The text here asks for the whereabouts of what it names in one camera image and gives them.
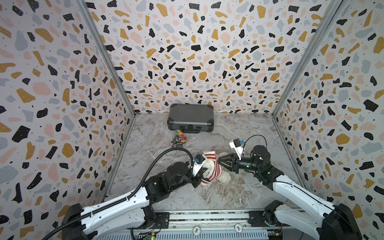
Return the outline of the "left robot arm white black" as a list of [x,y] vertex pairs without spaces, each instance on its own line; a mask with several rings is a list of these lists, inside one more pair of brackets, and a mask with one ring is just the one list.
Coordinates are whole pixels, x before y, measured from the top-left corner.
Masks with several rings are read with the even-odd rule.
[[153,204],[169,197],[172,191],[187,184],[197,187],[207,168],[177,162],[146,180],[139,190],[130,191],[107,202],[82,208],[69,208],[63,220],[64,240],[97,240],[108,234],[135,228],[148,228],[157,216]]

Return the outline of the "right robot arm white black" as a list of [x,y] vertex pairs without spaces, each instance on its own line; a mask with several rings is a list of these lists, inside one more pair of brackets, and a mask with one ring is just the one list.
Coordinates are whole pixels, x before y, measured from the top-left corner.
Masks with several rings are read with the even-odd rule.
[[265,207],[264,221],[274,226],[289,225],[315,240],[361,240],[363,238],[352,210],[340,203],[334,205],[296,184],[271,164],[271,154],[261,145],[254,146],[249,157],[243,147],[231,144],[236,151],[222,156],[218,163],[227,170],[252,173],[264,186],[275,191],[301,208],[294,210],[280,201]]

